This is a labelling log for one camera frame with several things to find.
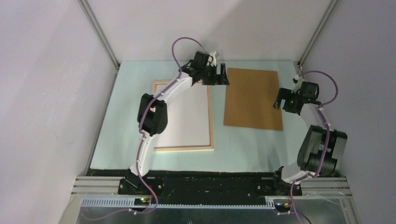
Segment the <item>brown backing board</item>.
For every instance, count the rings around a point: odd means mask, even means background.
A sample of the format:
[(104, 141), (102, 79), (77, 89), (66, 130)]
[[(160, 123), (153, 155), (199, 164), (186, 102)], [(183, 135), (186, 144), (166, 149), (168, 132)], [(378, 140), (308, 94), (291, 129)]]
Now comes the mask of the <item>brown backing board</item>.
[(283, 130), (280, 110), (273, 104), (279, 90), (277, 71), (228, 68), (224, 125)]

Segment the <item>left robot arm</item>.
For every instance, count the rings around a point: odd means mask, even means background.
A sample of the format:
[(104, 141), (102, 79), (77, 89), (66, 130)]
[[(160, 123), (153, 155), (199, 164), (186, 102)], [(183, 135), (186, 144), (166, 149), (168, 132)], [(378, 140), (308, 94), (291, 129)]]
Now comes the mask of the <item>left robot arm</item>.
[(217, 51), (197, 51), (193, 59), (178, 67), (178, 74), (161, 91), (143, 94), (139, 106), (137, 121), (140, 143), (136, 159), (125, 176), (130, 189), (136, 194), (151, 190), (143, 178), (149, 171), (149, 162), (157, 138), (168, 125), (168, 106), (185, 90), (196, 83), (202, 85), (229, 85), (226, 65), (217, 64)]

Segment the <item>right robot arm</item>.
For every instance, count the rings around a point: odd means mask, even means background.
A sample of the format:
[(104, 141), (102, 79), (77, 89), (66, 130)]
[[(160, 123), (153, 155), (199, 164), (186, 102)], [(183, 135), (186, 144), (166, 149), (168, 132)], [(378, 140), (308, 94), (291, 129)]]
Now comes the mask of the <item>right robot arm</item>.
[(304, 180), (338, 177), (347, 143), (347, 134), (331, 127), (323, 104), (318, 101), (319, 85), (296, 78), (293, 82), (293, 89), (279, 89), (273, 107), (299, 115), (305, 121), (308, 131), (298, 151), (297, 160), (280, 167), (274, 173), (271, 187), (277, 195), (290, 193)]

